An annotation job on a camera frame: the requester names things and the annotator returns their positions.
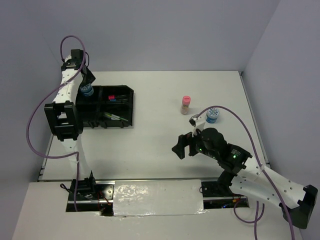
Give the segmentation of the pink highlighter marker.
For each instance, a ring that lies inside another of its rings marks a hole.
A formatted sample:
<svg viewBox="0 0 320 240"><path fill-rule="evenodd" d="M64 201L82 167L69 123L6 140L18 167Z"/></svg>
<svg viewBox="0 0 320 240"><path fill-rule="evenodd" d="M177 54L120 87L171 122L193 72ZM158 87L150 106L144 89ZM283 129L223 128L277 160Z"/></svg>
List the pink highlighter marker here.
<svg viewBox="0 0 320 240"><path fill-rule="evenodd" d="M111 100L115 100L116 97L115 97L115 95L109 95L109 96L108 96L108 99L111 101Z"/></svg>

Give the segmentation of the blue patterned round tin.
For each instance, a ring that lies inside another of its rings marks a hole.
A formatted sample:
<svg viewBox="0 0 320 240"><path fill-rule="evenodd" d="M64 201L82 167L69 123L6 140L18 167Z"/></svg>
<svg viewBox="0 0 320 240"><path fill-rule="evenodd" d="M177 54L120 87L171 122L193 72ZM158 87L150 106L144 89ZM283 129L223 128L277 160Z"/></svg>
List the blue patterned round tin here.
<svg viewBox="0 0 320 240"><path fill-rule="evenodd" d="M80 90L81 94L85 97L90 97L94 94L94 88L92 87L91 84L80 86L79 90Z"/></svg>

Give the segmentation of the pink capped small bottle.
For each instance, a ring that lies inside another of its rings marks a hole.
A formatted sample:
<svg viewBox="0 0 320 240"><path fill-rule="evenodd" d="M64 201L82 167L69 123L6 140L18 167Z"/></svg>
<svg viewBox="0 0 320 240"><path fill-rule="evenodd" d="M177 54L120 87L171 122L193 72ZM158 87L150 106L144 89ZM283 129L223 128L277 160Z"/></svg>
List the pink capped small bottle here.
<svg viewBox="0 0 320 240"><path fill-rule="evenodd" d="M181 114L186 115L189 112L190 103L191 97L188 95L183 96L180 108Z"/></svg>

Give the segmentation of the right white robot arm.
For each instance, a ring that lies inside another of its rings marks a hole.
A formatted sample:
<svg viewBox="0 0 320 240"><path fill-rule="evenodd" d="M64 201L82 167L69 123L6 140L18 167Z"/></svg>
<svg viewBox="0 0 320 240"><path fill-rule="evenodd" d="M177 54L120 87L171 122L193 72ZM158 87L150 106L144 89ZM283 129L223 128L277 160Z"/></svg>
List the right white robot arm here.
<svg viewBox="0 0 320 240"><path fill-rule="evenodd" d="M295 183L266 165L259 165L254 156L240 146L228 143L215 128L182 134L171 150L184 159L186 147L189 156L205 155L216 160L223 169L217 180L221 195L233 193L274 205L293 226L307 228L317 200L316 187Z"/></svg>

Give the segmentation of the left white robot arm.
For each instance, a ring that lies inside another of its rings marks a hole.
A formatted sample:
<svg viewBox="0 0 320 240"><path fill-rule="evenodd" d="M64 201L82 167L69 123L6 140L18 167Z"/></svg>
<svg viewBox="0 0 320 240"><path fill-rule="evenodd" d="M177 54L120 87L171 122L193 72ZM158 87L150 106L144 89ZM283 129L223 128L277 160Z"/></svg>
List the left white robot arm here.
<svg viewBox="0 0 320 240"><path fill-rule="evenodd" d="M66 158L75 171L69 191L77 197L91 200L97 196L92 170L85 158L81 134L84 130L83 120L76 108L79 88L92 76L86 65L86 54L81 49L72 49L61 66L61 87L52 103L44 106L51 133L62 143Z"/></svg>

